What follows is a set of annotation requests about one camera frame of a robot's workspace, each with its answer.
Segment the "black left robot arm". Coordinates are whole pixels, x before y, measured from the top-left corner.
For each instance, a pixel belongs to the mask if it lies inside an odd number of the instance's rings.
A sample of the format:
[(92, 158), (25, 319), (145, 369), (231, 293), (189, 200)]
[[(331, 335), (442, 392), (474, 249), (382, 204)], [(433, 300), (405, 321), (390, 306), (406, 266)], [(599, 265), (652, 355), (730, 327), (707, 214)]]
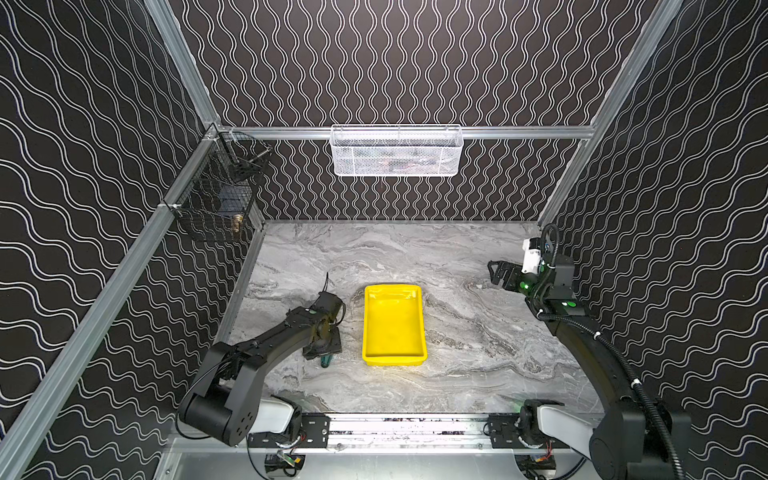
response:
[(342, 352), (339, 325), (346, 305), (322, 291), (308, 307), (255, 338), (236, 344), (217, 342), (177, 408), (178, 421), (228, 446), (240, 443), (257, 420), (267, 374), (299, 351), (306, 360)]

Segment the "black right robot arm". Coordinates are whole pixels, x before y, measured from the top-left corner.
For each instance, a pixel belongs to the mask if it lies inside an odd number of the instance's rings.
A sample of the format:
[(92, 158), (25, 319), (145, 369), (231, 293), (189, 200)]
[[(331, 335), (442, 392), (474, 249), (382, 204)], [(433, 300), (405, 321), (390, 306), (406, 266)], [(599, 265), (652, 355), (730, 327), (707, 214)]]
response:
[(527, 400), (516, 429), (522, 443), (557, 440), (582, 455), (601, 479), (682, 479), (691, 420), (655, 400), (641, 376), (603, 334), (573, 291), (575, 266), (564, 255), (532, 272), (508, 261), (487, 265), (490, 281), (519, 293), (535, 319), (564, 345), (593, 386), (603, 408), (590, 420), (554, 400)]

